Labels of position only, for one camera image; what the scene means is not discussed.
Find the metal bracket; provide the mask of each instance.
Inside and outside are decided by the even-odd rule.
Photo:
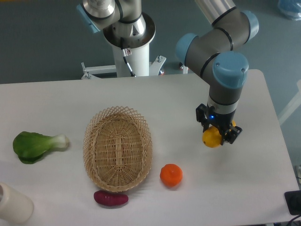
[[[156,60],[150,65],[150,76],[164,74],[162,66],[165,63],[165,61],[166,57],[160,55],[157,56]]]
[[[156,60],[153,63],[150,62],[150,76],[164,74],[162,66],[165,63],[165,61],[166,61],[166,57],[157,56]],[[94,76],[94,74],[106,74],[106,73],[116,72],[115,65],[85,67],[84,62],[82,62],[81,66],[83,68],[83,73],[84,73],[81,79],[98,79],[98,77]]]

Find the lemon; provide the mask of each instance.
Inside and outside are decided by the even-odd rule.
[[[222,136],[214,126],[210,126],[209,129],[203,133],[203,142],[207,147],[218,147],[221,145],[221,141]]]

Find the woven basket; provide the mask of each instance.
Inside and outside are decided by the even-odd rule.
[[[84,138],[84,164],[100,188],[122,192],[149,173],[152,142],[148,124],[132,108],[112,107],[95,115]]]

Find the purple sweet potato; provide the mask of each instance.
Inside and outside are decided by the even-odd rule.
[[[104,206],[118,206],[128,201],[126,194],[113,194],[106,191],[97,191],[94,193],[94,199],[97,203]]]

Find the blue joint cap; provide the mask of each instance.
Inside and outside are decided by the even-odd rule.
[[[100,30],[95,26],[92,20],[88,17],[88,15],[86,14],[86,12],[84,11],[83,7],[80,4],[76,7],[76,9],[78,10],[79,14],[84,19],[84,22],[88,25],[92,33],[100,32]]]
[[[215,58],[213,75],[222,86],[239,89],[246,81],[248,69],[249,63],[244,55],[228,51]]]
[[[196,34],[188,33],[183,37],[181,37],[175,46],[175,54],[177,58],[180,60],[180,62],[185,66],[186,66],[185,59],[186,59],[188,48],[195,37],[197,37]]]
[[[250,37],[248,39],[251,40],[252,38],[255,37],[255,35],[258,33],[259,31],[259,22],[257,17],[248,10],[242,11],[242,13],[244,13],[246,15],[246,17],[249,19],[249,24],[250,24]]]

